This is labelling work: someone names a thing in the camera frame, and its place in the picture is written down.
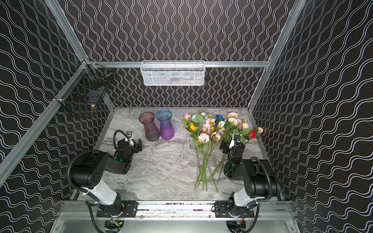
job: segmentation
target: white rose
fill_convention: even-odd
[[[238,118],[238,113],[233,113],[233,112],[232,112],[232,113],[229,113],[229,114],[228,114],[228,118],[229,118],[229,117]]]
[[[248,123],[242,123],[242,128],[243,129],[248,129],[249,128],[249,124]]]

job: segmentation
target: metal mounting plate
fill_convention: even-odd
[[[227,201],[216,201],[214,204],[214,208],[215,208],[216,218],[233,217],[229,214],[229,204]],[[245,214],[245,218],[254,218],[254,211],[253,211],[253,208],[251,207],[245,208],[243,213]]]
[[[122,205],[124,207],[124,214],[121,216],[121,218],[134,218],[136,217],[137,212],[137,206],[138,202],[136,201],[122,201]],[[104,210],[98,210],[96,217],[98,218],[106,218],[110,216],[106,211]]]

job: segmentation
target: gray marble surface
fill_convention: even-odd
[[[208,186],[208,192],[201,187],[194,189],[197,175],[197,156],[192,139],[188,131],[182,127],[181,119],[184,114],[195,114],[199,108],[169,108],[173,116],[171,119],[175,129],[175,136],[171,140],[160,138],[155,142],[145,139],[143,125],[138,121],[139,115],[145,111],[154,114],[160,108],[117,108],[100,150],[114,155],[113,134],[117,129],[132,131],[134,139],[139,138],[143,142],[143,150],[134,154],[132,165],[126,175],[104,172],[104,181],[124,199],[133,200],[225,200],[232,192],[239,191],[243,187],[242,181],[230,181],[221,175],[217,193],[214,185]],[[213,116],[221,114],[224,117],[230,112],[238,112],[239,118],[248,119],[245,108],[205,108],[206,113]],[[124,138],[117,134],[117,140]],[[221,157],[221,150],[213,151],[209,165],[214,169]],[[246,144],[243,158],[263,158],[257,140],[251,140]]]

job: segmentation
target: vase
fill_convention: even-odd
[[[156,114],[157,120],[161,123],[160,134],[164,140],[170,140],[175,136],[175,131],[171,124],[172,113],[168,109],[159,110]]]
[[[139,121],[144,125],[145,138],[149,142],[155,142],[159,139],[159,130],[154,124],[154,119],[154,114],[148,111],[139,116]]]

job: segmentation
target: wavy line pattern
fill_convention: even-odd
[[[59,0],[90,60],[268,60],[294,0]]]
[[[116,70],[108,91],[115,106],[247,107],[263,68],[207,68],[203,86],[145,86],[140,69]]]
[[[97,118],[76,119],[61,108],[0,188],[0,232],[49,232],[64,199],[73,189],[64,180],[79,152],[92,149],[109,110]]]
[[[308,0],[254,109],[303,233],[373,229],[373,2]]]
[[[42,0],[0,2],[0,162],[80,64]]]
[[[0,161],[80,64],[43,0],[0,2]],[[75,119],[60,109],[0,187],[0,232],[48,233],[72,188],[71,159],[93,148],[109,110]]]

